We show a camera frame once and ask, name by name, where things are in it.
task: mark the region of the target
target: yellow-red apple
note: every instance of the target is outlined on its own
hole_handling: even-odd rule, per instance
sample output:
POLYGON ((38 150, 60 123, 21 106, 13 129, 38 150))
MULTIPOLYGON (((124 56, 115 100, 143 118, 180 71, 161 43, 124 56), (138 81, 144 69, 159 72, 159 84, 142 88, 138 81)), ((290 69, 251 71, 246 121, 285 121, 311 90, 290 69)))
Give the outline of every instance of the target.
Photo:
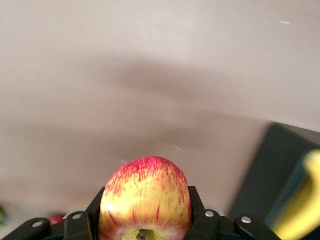
POLYGON ((100 240, 182 240, 191 225, 186 176, 167 159, 151 156, 127 163, 105 187, 100 240))

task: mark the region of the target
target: bolt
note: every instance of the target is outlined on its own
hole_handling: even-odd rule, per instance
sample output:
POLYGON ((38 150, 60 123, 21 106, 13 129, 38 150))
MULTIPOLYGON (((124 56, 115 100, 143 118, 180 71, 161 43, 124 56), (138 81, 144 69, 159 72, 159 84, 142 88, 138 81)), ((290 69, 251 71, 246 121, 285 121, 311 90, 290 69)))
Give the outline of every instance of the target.
POLYGON ((208 218, 212 218, 212 217, 215 216, 215 214, 213 213, 213 211, 209 211, 209 210, 205 212, 205 215, 206 215, 208 218))
POLYGON ((243 216, 243 217, 241 218, 241 221, 242 221, 244 224, 250 224, 250 223, 252 223, 251 219, 250 219, 249 217, 247 217, 247 216, 243 216))
POLYGON ((82 217, 82 214, 78 213, 72 217, 73 220, 77 220, 82 217))
POLYGON ((32 227, 33 228, 37 228, 37 227, 40 227, 41 225, 42 225, 42 221, 37 221, 37 222, 35 222, 34 224, 32 224, 32 227))

